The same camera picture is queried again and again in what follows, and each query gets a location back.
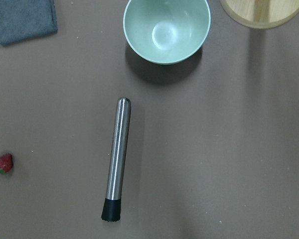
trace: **round wooden board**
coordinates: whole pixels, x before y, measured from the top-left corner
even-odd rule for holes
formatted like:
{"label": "round wooden board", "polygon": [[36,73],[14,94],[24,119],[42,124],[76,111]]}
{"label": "round wooden board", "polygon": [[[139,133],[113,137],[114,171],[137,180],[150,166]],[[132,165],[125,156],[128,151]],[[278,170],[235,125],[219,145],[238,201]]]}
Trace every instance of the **round wooden board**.
{"label": "round wooden board", "polygon": [[299,0],[220,0],[227,14],[252,28],[271,28],[299,12]]}

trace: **mint green bowl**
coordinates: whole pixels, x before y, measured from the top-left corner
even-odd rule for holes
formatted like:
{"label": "mint green bowl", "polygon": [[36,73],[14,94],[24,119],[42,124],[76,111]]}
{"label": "mint green bowl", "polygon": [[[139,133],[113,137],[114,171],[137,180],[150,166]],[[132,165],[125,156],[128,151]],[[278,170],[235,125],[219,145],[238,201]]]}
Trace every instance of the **mint green bowl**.
{"label": "mint green bowl", "polygon": [[130,0],[123,19],[131,48],[148,61],[166,65],[194,54],[209,26],[206,0]]}

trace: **blue-gray washcloth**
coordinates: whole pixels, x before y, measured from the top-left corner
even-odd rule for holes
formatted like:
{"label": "blue-gray washcloth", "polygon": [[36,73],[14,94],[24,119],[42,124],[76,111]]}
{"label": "blue-gray washcloth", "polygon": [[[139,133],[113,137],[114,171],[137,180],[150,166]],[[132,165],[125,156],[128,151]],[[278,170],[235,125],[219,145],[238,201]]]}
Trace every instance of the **blue-gray washcloth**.
{"label": "blue-gray washcloth", "polygon": [[0,45],[57,31],[54,0],[0,0]]}

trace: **bowl rim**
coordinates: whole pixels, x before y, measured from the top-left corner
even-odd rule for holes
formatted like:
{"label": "bowl rim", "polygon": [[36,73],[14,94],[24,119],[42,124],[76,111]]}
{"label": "bowl rim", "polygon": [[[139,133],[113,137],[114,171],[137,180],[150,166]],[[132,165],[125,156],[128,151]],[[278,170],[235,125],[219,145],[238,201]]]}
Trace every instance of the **bowl rim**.
{"label": "bowl rim", "polygon": [[198,51],[198,49],[203,45],[203,43],[205,42],[206,38],[207,38],[207,35],[209,33],[209,28],[210,28],[210,24],[211,24],[211,14],[210,14],[210,8],[209,8],[209,5],[208,5],[208,2],[207,0],[201,0],[203,2],[205,2],[206,6],[207,6],[207,12],[208,12],[208,26],[207,26],[207,30],[206,30],[206,33],[205,33],[205,36],[203,37],[203,39],[201,40],[200,44],[198,45],[198,47],[192,51],[191,53],[189,53],[188,55],[176,60],[176,61],[171,61],[171,62],[159,62],[159,61],[153,61],[145,56],[143,56],[142,54],[140,54],[132,45],[132,43],[130,42],[129,38],[128,38],[128,35],[126,33],[126,27],[125,27],[125,19],[126,19],[126,12],[127,12],[127,9],[129,8],[129,5],[130,3],[134,1],[134,0],[129,0],[129,2],[127,3],[126,7],[125,7],[125,11],[124,11],[124,16],[123,16],[123,30],[124,30],[124,35],[125,35],[125,38],[128,42],[128,44],[130,45],[130,47],[139,55],[141,56],[142,58],[144,58],[145,60],[147,61],[150,61],[150,62],[153,62],[153,63],[156,63],[156,64],[160,64],[160,65],[171,65],[171,64],[176,64],[178,62],[181,62],[183,60],[186,60],[187,58],[189,58],[190,56],[192,56],[193,54],[195,54],[196,51]]}

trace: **black plastic tip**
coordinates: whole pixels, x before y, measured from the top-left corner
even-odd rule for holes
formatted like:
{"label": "black plastic tip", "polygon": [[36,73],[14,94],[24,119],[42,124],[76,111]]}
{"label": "black plastic tip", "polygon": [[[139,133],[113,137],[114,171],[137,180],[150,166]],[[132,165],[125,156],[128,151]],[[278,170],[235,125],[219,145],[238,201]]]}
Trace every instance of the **black plastic tip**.
{"label": "black plastic tip", "polygon": [[116,222],[121,219],[121,199],[105,199],[101,218],[104,221]]}

